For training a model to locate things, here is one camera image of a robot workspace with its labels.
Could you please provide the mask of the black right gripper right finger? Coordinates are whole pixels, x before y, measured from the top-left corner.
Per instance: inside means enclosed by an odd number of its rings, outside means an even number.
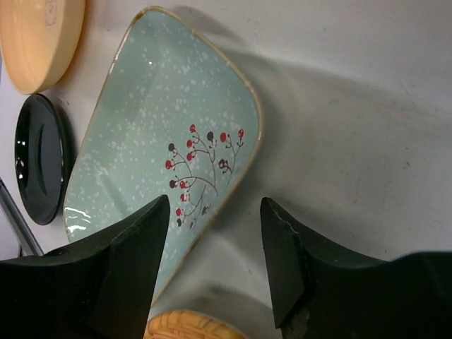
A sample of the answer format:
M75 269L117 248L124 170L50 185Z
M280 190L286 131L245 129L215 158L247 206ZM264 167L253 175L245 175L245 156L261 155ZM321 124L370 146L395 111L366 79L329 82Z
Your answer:
M347 249L271 198L260 207L273 317L284 338L450 338L451 253L382 261Z

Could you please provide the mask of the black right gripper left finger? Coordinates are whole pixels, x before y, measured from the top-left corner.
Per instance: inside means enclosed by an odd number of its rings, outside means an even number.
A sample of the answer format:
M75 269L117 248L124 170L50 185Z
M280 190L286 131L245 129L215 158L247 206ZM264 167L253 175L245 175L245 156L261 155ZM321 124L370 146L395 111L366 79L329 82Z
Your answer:
M159 196L44 256L1 262L2 338L142 338L169 226Z

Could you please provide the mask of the woven bamboo round plate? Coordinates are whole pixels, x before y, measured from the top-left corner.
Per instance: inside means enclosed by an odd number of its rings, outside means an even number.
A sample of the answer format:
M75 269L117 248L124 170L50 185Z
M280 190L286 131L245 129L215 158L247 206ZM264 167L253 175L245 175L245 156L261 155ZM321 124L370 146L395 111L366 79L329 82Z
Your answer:
M179 309L152 317L147 322L143 338L245 339L246 336L211 316Z

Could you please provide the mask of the black round plate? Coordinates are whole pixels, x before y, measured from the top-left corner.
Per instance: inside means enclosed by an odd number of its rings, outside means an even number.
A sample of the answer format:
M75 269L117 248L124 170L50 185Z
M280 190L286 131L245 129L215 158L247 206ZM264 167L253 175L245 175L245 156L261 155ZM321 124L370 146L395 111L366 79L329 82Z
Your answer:
M59 214L73 167L71 131L65 114L45 95L30 95L16 124L15 169L23 205L38 225Z

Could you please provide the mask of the light blue square ceramic plate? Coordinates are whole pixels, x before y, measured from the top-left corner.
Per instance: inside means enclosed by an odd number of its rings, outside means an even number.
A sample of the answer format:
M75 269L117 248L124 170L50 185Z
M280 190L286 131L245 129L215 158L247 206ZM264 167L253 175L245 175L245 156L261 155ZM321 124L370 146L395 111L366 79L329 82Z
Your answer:
M69 241L166 195L159 297L243 179L262 128L258 95L237 66L174 13L144 8L117 50L69 179Z

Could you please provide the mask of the orange round plastic plate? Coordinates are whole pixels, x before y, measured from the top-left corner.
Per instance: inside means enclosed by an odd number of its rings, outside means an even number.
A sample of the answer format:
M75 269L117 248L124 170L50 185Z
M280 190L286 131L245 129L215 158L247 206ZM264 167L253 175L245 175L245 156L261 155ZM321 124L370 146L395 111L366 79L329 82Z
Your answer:
M1 56L24 95L55 85L66 73L81 36L85 1L1 2Z

